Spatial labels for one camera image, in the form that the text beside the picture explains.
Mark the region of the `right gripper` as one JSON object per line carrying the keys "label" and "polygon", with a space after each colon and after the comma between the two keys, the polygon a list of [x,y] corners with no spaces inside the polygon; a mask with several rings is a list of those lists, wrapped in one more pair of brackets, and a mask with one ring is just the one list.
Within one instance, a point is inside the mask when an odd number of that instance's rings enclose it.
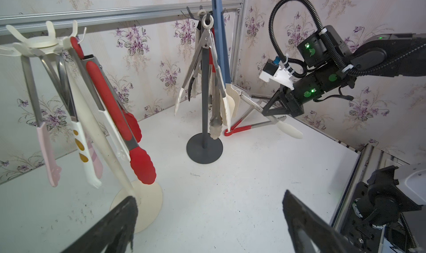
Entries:
{"label": "right gripper", "polygon": [[329,98],[347,99],[341,88],[348,85],[348,78],[341,78],[333,66],[323,66],[294,83],[294,90],[279,88],[263,107],[263,116],[303,115],[304,104],[322,102]]}

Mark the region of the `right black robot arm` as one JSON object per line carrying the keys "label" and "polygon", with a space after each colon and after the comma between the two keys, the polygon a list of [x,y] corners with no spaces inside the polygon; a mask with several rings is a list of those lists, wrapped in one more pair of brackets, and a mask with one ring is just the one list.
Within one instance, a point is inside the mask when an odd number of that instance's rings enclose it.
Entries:
{"label": "right black robot arm", "polygon": [[[274,20],[286,3],[303,4],[317,30],[297,49],[302,59],[286,56],[274,34]],[[388,33],[369,38],[355,52],[332,26],[324,26],[309,0],[279,0],[268,21],[268,33],[277,57],[268,60],[260,74],[267,82],[273,79],[280,87],[264,106],[265,117],[304,114],[304,104],[323,102],[323,94],[343,87],[354,88],[361,76],[423,77],[426,74],[426,35]]]}

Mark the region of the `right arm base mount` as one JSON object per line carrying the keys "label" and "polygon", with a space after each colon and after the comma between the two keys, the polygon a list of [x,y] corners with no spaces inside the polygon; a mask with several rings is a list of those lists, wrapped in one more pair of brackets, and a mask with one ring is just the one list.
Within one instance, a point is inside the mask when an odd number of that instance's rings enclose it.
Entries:
{"label": "right arm base mount", "polygon": [[378,169],[357,184],[341,233],[362,253],[382,252],[385,240],[393,253],[419,253],[404,214],[425,205],[425,164]]}

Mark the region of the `white cat paw tongs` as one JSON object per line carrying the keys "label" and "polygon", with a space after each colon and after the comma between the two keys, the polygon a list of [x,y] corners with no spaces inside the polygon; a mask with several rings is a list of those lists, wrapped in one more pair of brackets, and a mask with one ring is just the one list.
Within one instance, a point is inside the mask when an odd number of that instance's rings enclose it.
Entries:
{"label": "white cat paw tongs", "polygon": [[68,78],[63,57],[61,55],[57,57],[57,71],[53,68],[46,54],[40,55],[39,59],[71,118],[74,141],[78,148],[79,158],[83,164],[87,182],[98,189],[102,186],[100,178],[103,174],[103,165],[97,157],[91,142],[94,142],[99,147],[101,154],[108,162],[113,165],[117,165],[119,162],[80,88],[73,78]]}

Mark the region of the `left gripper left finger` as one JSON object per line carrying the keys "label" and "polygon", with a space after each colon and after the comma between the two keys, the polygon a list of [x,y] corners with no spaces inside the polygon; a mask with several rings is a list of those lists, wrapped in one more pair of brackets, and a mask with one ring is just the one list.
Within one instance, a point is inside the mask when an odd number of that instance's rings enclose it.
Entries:
{"label": "left gripper left finger", "polygon": [[133,250],[138,208],[127,196],[105,217],[63,251],[65,253],[125,253]]}

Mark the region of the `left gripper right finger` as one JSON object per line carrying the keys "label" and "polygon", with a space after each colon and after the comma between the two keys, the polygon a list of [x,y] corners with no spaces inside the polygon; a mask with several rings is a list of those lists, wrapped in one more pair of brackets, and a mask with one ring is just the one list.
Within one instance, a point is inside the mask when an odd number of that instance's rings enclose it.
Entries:
{"label": "left gripper right finger", "polygon": [[296,253],[360,253],[289,190],[282,201],[288,232]]}

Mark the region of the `cream utensil rack stand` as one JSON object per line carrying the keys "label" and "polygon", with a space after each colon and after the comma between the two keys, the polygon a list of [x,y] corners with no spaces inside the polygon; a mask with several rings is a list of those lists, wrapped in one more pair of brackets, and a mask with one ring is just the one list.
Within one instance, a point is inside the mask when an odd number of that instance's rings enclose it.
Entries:
{"label": "cream utensil rack stand", "polygon": [[136,143],[135,138],[125,142],[109,114],[118,101],[111,86],[99,88],[92,82],[82,61],[80,41],[77,40],[78,23],[73,22],[70,35],[58,38],[51,21],[46,22],[48,34],[27,38],[12,25],[7,30],[16,38],[13,47],[1,48],[2,55],[20,57],[29,97],[37,122],[38,140],[45,158],[49,182],[57,186],[61,168],[57,165],[38,103],[38,94],[30,60],[38,59],[44,66],[59,97],[71,118],[79,163],[84,168],[86,181],[98,189],[102,186],[103,166],[108,165],[121,184],[112,206],[127,196],[136,199],[138,216],[135,232],[151,225],[163,205],[163,193],[155,181],[155,169],[149,155]]}

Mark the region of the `dark grey utensil rack stand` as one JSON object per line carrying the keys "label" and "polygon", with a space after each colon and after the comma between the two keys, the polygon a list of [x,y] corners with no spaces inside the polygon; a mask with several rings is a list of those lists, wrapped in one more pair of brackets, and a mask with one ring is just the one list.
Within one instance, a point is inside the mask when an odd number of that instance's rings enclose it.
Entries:
{"label": "dark grey utensil rack stand", "polygon": [[[203,9],[197,13],[198,20],[201,21],[204,14],[207,14]],[[200,56],[201,68],[201,115],[202,115],[202,132],[190,138],[186,145],[186,151],[189,158],[198,164],[211,164],[217,161],[223,153],[223,144],[221,141],[215,142],[208,132],[208,97],[209,97],[209,52],[215,49],[214,36],[212,34],[213,45],[210,49],[203,49]]]}

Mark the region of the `red handled steel tongs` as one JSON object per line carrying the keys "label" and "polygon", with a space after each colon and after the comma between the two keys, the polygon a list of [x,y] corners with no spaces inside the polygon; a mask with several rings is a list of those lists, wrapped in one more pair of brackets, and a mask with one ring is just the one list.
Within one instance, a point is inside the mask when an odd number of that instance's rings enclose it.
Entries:
{"label": "red handled steel tongs", "polygon": [[210,83],[209,83],[209,109],[211,118],[209,122],[209,133],[213,140],[217,140],[222,132],[222,117],[220,113],[220,92],[217,86],[216,69],[213,65],[213,57],[209,52]]}

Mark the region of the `cream steel tongs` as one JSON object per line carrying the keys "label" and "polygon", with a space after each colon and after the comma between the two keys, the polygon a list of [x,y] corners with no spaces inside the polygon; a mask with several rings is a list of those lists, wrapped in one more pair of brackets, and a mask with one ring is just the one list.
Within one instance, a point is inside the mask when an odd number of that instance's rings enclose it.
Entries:
{"label": "cream steel tongs", "polygon": [[201,34],[199,44],[197,45],[195,49],[195,53],[193,55],[193,59],[190,63],[189,69],[187,71],[187,74],[184,78],[183,84],[181,86],[179,95],[177,97],[177,100],[175,102],[175,109],[174,109],[174,115],[177,115],[179,105],[181,102],[181,98],[183,97],[183,93],[185,92],[185,88],[188,85],[191,77],[193,76],[194,72],[197,72],[198,66],[200,64],[200,56],[203,49],[210,49],[213,45],[212,40],[212,33],[211,29],[214,25],[214,19],[210,13],[204,14],[203,18],[201,19],[201,26],[204,28],[204,31]]}

